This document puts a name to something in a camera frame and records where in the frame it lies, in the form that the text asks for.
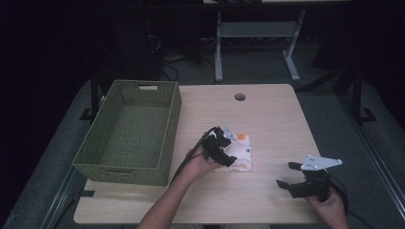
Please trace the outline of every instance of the green woven basket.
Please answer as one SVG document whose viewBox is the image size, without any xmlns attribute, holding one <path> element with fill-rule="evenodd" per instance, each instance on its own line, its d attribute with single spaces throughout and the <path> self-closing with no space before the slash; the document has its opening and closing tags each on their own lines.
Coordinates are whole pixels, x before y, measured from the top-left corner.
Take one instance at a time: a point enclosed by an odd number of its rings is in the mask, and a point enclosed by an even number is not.
<svg viewBox="0 0 405 229">
<path fill-rule="evenodd" d="M 116 80 L 73 166 L 94 181 L 167 185 L 180 110 L 176 82 Z"/>
</svg>

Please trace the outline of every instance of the floor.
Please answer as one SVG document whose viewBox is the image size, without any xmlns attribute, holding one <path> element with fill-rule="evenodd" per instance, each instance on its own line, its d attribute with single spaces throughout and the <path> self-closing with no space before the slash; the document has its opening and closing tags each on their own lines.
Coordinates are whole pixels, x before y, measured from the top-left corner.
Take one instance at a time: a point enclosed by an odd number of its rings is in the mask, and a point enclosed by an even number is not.
<svg viewBox="0 0 405 229">
<path fill-rule="evenodd" d="M 224 81 L 215 84 L 275 83 L 290 84 L 298 89 L 328 73 L 311 67 L 318 48 L 314 41 L 300 41 L 296 46 L 293 60 L 302 77 L 299 82 L 289 77 L 281 54 L 286 41 L 259 43 L 260 47 L 244 41 L 237 45 L 238 49 L 227 52 L 223 57 Z M 163 69 L 169 78 L 177 77 L 181 85 L 213 84 L 215 75 L 212 63 L 214 54 L 211 52 L 204 55 L 201 62 L 185 59 Z M 166 75 L 163 74 L 161 80 L 167 80 Z M 398 189 L 405 190 L 405 134 L 367 82 L 363 83 L 362 107 L 370 108 L 377 121 L 362 126 L 355 124 L 346 108 L 351 94 L 335 95 L 332 92 L 335 82 L 336 78 L 310 92 L 297 93 L 297 97 L 320 154 L 344 161 L 343 166 L 331 168 L 329 172 L 339 177 L 348 190 L 352 212 L 348 215 L 350 226 L 368 228 L 368 223 L 373 228 L 405 228 L 404 216 L 398 211 L 401 202 L 394 201 L 393 193 L 387 188 L 387 182 L 370 153 L 372 150 L 378 152 Z M 83 188 L 86 178 L 73 171 L 71 163 L 90 127 L 89 121 L 79 120 L 83 110 L 91 107 L 90 99 L 88 82 L 83 85 L 60 123 L 4 228 L 135 228 L 135 225 L 79 225 L 74 221 L 77 205 L 75 194 Z M 361 135 L 363 132 L 367 134 L 372 147 L 365 144 L 368 140 Z M 68 174 L 72 179 L 64 180 Z M 66 183 L 70 185 L 61 189 Z M 50 212 L 50 209 L 56 209 L 56 213 Z M 327 227 L 316 224 L 271 225 L 271 228 Z"/>
</svg>

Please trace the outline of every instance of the hand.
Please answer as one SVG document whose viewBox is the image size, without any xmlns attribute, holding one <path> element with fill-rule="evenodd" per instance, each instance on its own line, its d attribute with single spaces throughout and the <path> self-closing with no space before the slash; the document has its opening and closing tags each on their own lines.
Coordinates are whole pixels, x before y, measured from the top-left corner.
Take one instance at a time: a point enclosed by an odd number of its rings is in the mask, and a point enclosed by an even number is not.
<svg viewBox="0 0 405 229">
<path fill-rule="evenodd" d="M 205 159 L 205 157 L 203 156 L 203 147 L 199 147 L 193 156 L 194 158 L 192 158 L 184 166 L 180 173 L 180 176 L 186 177 L 192 182 L 221 166 L 217 162 L 210 162 Z"/>
<path fill-rule="evenodd" d="M 349 228 L 345 206 L 339 193 L 330 188 L 328 195 L 325 202 L 319 202 L 318 197 L 309 197 L 305 200 L 330 228 Z"/>
</svg>

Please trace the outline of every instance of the forearm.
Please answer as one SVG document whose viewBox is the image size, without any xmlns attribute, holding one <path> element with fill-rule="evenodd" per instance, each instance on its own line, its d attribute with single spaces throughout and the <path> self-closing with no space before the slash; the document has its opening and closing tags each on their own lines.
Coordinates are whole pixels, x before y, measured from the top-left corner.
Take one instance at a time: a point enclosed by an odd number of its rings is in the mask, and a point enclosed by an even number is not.
<svg viewBox="0 0 405 229">
<path fill-rule="evenodd" d="M 169 228 L 191 184 L 190 178 L 178 176 L 148 211 L 138 228 Z"/>
</svg>

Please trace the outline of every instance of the folded cloth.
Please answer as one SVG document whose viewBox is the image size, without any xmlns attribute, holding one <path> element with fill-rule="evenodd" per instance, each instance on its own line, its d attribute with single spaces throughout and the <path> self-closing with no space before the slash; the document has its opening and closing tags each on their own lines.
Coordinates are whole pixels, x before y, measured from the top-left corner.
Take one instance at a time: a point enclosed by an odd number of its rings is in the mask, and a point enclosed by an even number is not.
<svg viewBox="0 0 405 229">
<path fill-rule="evenodd" d="M 252 148 L 250 144 L 250 137 L 248 135 L 237 134 L 235 140 L 231 140 L 231 144 L 224 149 L 224 152 L 229 156 L 235 156 L 237 159 L 231 166 L 222 166 L 216 169 L 214 172 L 252 171 Z"/>
</svg>

